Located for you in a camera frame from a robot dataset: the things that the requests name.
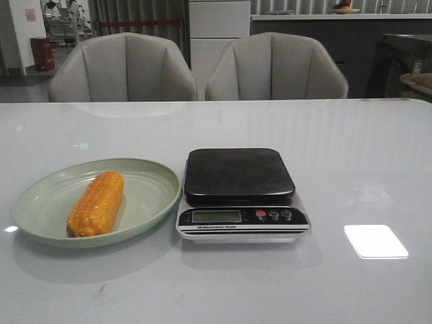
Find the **dark grey counter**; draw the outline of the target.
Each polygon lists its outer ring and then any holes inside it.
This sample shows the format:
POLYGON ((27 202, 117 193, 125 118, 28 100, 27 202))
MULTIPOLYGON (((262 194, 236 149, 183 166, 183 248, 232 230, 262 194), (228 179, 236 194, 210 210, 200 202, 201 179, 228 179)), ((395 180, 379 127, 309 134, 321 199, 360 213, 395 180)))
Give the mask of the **dark grey counter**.
POLYGON ((367 98, 375 47, 384 34, 430 34, 431 14, 253 16, 252 34, 280 32, 318 40, 349 84, 351 98, 367 98))

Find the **red bin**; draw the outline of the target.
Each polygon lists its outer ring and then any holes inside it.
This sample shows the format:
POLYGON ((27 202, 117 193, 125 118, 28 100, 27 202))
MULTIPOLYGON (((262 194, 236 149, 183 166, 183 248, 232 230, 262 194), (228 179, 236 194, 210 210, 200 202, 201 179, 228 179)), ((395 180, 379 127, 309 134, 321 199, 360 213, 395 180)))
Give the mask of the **red bin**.
POLYGON ((34 37, 30 39, 34 65, 37 71, 53 70, 55 61, 51 50, 51 41, 47 37, 34 37))

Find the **black silver kitchen scale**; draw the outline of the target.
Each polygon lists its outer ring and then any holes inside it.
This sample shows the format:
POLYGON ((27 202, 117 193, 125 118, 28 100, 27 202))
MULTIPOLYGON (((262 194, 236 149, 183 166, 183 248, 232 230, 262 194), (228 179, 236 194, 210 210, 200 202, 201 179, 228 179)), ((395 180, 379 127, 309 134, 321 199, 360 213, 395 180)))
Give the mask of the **black silver kitchen scale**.
POLYGON ((175 226, 197 244, 290 243, 312 227, 281 155, 270 148, 190 152, 175 226))

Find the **pale green round plate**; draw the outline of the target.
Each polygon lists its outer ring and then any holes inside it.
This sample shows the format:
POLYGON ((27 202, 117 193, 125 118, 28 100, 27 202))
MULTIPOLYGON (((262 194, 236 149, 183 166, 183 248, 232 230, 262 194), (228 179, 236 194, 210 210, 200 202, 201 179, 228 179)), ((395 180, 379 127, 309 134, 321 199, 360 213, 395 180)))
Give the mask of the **pale green round plate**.
POLYGON ((181 181, 168 167, 142 159, 103 159, 56 171, 37 181, 17 199, 12 217, 35 240, 61 248, 94 248, 130 239, 169 215, 178 204, 181 181), (112 232, 70 238, 67 216, 100 173, 116 171, 124 191, 112 232))

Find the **white drawer cabinet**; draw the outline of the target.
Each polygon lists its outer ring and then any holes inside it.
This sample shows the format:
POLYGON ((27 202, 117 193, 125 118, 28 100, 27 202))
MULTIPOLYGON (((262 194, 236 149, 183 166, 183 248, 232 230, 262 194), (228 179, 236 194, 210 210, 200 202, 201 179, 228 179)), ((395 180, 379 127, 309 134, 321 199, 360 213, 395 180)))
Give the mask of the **white drawer cabinet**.
POLYGON ((188 13, 190 69, 198 100, 203 101, 205 86, 226 44, 250 34, 250 2, 189 1, 188 13))

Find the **grey upholstered chair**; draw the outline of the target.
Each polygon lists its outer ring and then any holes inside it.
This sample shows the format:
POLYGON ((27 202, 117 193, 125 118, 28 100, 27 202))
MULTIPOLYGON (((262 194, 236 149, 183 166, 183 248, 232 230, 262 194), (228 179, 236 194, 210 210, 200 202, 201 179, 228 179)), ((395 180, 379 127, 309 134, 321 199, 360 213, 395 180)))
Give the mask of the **grey upholstered chair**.
POLYGON ((348 81, 306 36, 265 32, 225 46, 205 87, 208 101, 345 99, 348 81))
POLYGON ((125 32, 77 45, 48 86, 54 103, 195 101, 196 82, 171 40, 125 32))

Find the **pink wall notice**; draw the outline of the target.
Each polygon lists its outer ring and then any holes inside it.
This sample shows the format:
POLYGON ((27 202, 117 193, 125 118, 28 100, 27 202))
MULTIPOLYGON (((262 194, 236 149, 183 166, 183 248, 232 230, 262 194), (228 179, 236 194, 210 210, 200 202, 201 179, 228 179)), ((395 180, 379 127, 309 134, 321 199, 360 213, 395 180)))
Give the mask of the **pink wall notice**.
POLYGON ((26 20, 28 22, 35 22, 36 21, 36 12, 35 12, 34 8, 25 9, 25 14, 26 14, 26 20))

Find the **left grey upholstered chair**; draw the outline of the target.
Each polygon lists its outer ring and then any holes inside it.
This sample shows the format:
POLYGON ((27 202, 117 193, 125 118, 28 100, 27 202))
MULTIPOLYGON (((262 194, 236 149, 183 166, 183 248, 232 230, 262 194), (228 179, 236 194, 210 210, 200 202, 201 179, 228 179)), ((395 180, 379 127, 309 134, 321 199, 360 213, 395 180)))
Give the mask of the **left grey upholstered chair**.
POLYGON ((54 103, 195 101, 196 82, 171 40, 125 32, 77 45, 48 86, 54 103))

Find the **tan cushion at right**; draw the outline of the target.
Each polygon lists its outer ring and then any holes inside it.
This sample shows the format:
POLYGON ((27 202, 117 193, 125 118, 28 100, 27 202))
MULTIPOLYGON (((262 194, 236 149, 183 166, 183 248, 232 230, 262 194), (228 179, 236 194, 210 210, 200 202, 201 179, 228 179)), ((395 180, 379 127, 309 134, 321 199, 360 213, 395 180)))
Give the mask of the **tan cushion at right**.
POLYGON ((403 74, 400 76, 400 82, 404 85, 404 91, 401 93, 402 98, 431 102, 431 73, 403 74))

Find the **fruit bowl on counter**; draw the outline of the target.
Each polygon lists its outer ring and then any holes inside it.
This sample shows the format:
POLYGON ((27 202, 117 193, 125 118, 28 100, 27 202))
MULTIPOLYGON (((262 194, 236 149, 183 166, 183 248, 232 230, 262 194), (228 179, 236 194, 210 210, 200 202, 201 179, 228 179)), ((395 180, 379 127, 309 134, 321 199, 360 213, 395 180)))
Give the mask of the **fruit bowl on counter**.
POLYGON ((332 14, 357 14, 360 12, 359 9, 353 9, 351 6, 351 0, 340 0, 334 4, 329 10, 332 14))

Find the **orange corn cob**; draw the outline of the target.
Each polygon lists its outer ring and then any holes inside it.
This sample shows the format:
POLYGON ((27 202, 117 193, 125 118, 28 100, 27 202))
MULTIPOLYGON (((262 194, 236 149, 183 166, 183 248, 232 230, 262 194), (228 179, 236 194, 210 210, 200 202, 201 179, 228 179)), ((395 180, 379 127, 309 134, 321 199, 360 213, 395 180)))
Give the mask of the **orange corn cob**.
POLYGON ((115 171, 99 174, 77 200, 67 217, 69 237, 108 234, 113 228, 124 191, 124 178, 115 171))

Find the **right grey upholstered chair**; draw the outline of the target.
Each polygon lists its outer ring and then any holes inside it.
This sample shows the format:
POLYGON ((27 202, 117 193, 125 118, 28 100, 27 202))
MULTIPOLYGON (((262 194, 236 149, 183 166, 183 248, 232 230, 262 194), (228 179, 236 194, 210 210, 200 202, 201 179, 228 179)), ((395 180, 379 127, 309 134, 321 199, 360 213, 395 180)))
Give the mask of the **right grey upholstered chair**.
POLYGON ((208 101, 345 99, 348 81, 306 36, 265 32, 225 46, 205 87, 208 101))

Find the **red barrier tape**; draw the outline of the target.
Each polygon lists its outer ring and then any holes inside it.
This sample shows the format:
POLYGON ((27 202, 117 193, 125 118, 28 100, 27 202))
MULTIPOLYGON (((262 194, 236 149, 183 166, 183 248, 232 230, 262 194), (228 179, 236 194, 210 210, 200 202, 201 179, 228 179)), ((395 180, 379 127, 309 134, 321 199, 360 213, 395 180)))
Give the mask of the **red barrier tape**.
POLYGON ((147 20, 147 21, 128 21, 128 22, 99 22, 101 27, 141 27, 141 26, 167 26, 178 25, 182 21, 181 18, 169 20, 147 20))

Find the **dark appliance at right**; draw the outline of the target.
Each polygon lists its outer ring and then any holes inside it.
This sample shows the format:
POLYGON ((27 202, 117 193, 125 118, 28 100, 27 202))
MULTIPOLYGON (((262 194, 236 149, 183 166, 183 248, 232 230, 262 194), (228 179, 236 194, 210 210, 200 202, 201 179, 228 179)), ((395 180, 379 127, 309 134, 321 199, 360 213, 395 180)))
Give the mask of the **dark appliance at right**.
POLYGON ((430 34, 384 34, 375 47, 367 98, 400 97, 400 76, 431 72, 430 34))

